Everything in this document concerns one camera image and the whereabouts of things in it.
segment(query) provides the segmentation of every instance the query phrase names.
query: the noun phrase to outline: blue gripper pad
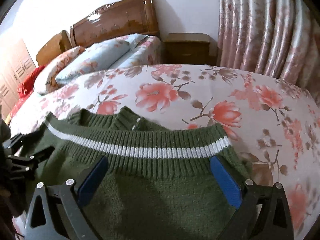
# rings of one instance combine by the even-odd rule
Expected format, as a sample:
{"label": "blue gripper pad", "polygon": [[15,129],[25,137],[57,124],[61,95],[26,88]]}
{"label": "blue gripper pad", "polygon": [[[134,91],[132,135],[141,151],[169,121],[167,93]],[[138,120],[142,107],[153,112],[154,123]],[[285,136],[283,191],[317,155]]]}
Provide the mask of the blue gripper pad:
{"label": "blue gripper pad", "polygon": [[85,207],[90,203],[107,171],[108,159],[103,156],[78,189],[77,203],[80,208]]}
{"label": "blue gripper pad", "polygon": [[211,158],[210,168],[229,205],[238,209],[242,202],[241,189],[238,184],[227,172],[217,156]]}

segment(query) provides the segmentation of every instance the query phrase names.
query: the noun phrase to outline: white wall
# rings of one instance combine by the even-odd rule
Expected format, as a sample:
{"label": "white wall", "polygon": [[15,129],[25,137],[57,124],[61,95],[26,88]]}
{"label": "white wall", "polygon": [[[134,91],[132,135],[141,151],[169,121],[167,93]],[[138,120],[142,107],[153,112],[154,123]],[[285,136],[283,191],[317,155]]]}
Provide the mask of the white wall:
{"label": "white wall", "polygon": [[[9,12],[13,28],[23,38],[36,63],[39,49],[61,30],[70,26],[96,8],[119,0],[23,0]],[[207,33],[218,36],[218,0],[154,0],[161,37],[170,32]]]}

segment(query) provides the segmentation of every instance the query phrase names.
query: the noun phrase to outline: curtain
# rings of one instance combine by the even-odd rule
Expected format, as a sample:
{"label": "curtain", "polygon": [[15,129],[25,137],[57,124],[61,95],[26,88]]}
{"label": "curtain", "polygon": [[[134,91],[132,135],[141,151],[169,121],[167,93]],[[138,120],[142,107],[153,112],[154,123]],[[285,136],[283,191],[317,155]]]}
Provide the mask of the curtain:
{"label": "curtain", "polygon": [[320,27],[302,0],[219,0],[217,66],[307,89],[320,106]]}

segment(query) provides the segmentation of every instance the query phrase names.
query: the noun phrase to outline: bed sheet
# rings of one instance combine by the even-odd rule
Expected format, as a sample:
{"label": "bed sheet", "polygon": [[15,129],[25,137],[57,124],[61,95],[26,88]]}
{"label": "bed sheet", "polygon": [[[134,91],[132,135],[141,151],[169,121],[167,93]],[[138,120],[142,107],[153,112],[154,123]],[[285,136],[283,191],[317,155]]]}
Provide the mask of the bed sheet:
{"label": "bed sheet", "polygon": [[156,36],[148,36],[140,41],[133,50],[129,50],[120,59],[113,63],[109,69],[132,67],[137,65],[161,64],[162,46]]}
{"label": "bed sheet", "polygon": [[128,106],[171,130],[223,125],[257,184],[284,186],[295,239],[320,213],[320,110],[306,90],[268,76],[207,65],[146,65],[83,75],[12,118],[12,135],[86,108],[114,114]]}
{"label": "bed sheet", "polygon": [[25,101],[27,101],[27,99],[31,96],[32,93],[33,93],[33,90],[30,91],[30,93],[28,95],[26,95],[26,97],[19,98],[19,100],[17,101],[17,103],[14,105],[13,109],[9,113],[11,118],[16,115],[16,113],[19,111],[21,106],[25,103]]}

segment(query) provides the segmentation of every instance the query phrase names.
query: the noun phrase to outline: green sweater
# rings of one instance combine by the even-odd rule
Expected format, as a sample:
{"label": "green sweater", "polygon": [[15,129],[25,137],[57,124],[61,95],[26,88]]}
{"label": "green sweater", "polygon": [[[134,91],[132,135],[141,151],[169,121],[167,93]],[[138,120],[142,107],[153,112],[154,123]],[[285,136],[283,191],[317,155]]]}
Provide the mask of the green sweater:
{"label": "green sweater", "polygon": [[42,136],[22,154],[55,151],[36,170],[29,198],[38,182],[59,185],[98,155],[108,158],[108,173],[84,208],[103,239],[215,239],[235,209],[210,171],[210,157],[224,156],[248,177],[219,124],[169,131],[124,107],[115,115],[82,109],[62,121],[49,113],[39,129]]}

